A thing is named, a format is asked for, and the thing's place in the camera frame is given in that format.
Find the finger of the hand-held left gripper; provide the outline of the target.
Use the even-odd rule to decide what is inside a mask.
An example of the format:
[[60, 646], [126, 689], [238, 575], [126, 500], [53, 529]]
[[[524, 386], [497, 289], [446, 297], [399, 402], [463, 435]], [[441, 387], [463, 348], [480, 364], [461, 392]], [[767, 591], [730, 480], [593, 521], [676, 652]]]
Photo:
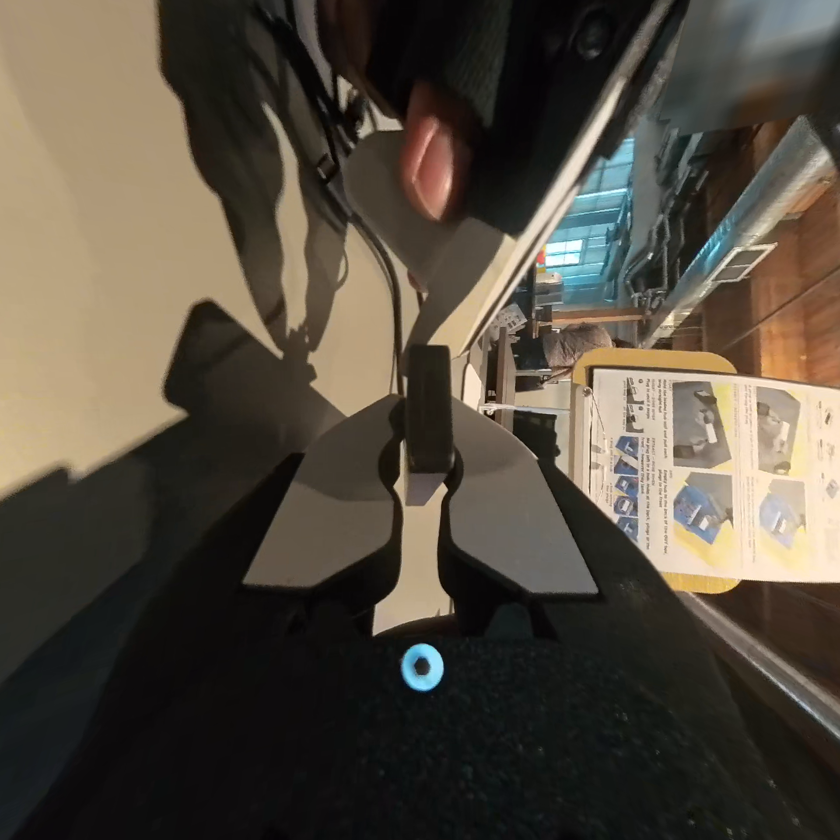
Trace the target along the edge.
[[477, 219], [451, 231], [427, 280], [418, 313], [420, 345], [468, 350], [501, 307], [521, 273], [527, 242]]
[[478, 258], [477, 267], [471, 270], [469, 291], [461, 302], [462, 352], [487, 329], [516, 280], [533, 265], [539, 250], [570, 208], [623, 100], [638, 100], [638, 94], [628, 93], [638, 73], [638, 69], [621, 68], [609, 77], [550, 189], [521, 233], [504, 234], [472, 217], [462, 222], [461, 231], [467, 236], [465, 255]]

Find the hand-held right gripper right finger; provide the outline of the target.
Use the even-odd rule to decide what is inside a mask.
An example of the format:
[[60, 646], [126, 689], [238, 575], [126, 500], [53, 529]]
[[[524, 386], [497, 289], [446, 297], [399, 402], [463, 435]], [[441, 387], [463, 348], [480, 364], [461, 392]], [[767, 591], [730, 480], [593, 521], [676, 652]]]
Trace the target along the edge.
[[441, 510], [444, 546], [530, 596], [589, 597], [596, 583], [533, 452], [452, 402], [456, 471]]

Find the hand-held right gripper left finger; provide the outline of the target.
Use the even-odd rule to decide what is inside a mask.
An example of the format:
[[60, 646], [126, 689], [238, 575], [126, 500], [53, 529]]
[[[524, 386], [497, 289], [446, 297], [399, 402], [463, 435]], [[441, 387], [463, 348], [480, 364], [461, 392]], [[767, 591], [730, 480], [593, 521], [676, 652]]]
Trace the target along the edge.
[[313, 592], [360, 583], [390, 592], [402, 564], [403, 399], [387, 395], [307, 449], [243, 583]]

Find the person's left hand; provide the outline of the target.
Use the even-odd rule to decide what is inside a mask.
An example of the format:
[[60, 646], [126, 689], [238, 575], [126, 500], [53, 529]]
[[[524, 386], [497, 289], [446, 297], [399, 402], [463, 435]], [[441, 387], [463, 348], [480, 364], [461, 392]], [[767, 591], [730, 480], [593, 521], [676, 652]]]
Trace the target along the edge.
[[499, 120], [515, 5], [317, 2], [332, 68], [400, 120], [400, 183], [432, 221], [459, 210], [474, 157]]

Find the large paned window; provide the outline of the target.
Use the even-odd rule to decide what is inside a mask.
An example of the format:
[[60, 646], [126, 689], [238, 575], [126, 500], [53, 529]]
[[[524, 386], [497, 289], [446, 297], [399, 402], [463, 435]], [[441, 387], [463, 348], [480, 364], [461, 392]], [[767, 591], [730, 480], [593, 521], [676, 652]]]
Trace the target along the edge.
[[609, 159], [599, 160], [537, 257], [540, 273], [582, 270], [594, 273], [606, 257], [631, 192], [635, 139], [620, 143]]

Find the white vent grille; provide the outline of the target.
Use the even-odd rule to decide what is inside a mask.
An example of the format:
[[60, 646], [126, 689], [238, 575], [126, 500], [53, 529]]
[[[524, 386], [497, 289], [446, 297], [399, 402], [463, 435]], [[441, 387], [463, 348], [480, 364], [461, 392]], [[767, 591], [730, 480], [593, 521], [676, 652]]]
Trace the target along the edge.
[[777, 242], [733, 248], [721, 263], [710, 272], [711, 284], [730, 284], [748, 277], [778, 246]]

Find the wooden instruction board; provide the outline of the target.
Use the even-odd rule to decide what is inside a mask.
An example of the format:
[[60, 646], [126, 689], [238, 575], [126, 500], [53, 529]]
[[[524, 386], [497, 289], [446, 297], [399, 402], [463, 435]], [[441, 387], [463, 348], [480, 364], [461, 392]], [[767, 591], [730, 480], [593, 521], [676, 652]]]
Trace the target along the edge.
[[838, 584], [838, 388], [621, 349], [571, 381], [594, 406], [590, 499], [676, 589]]

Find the silver ventilation duct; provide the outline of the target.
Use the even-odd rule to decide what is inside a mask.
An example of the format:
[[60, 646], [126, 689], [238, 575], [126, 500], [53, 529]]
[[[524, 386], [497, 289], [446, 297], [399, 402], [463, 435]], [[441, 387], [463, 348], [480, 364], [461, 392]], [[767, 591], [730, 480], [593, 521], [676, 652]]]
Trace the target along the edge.
[[833, 175], [835, 160], [828, 143], [832, 127], [831, 120], [816, 114], [793, 121], [639, 333], [642, 348], [652, 349], [657, 341], [671, 338], [719, 285], [744, 278], [748, 265], [729, 279], [722, 277], [736, 258], [748, 252], [757, 252], [760, 259], [769, 254], [770, 235], [778, 223]]

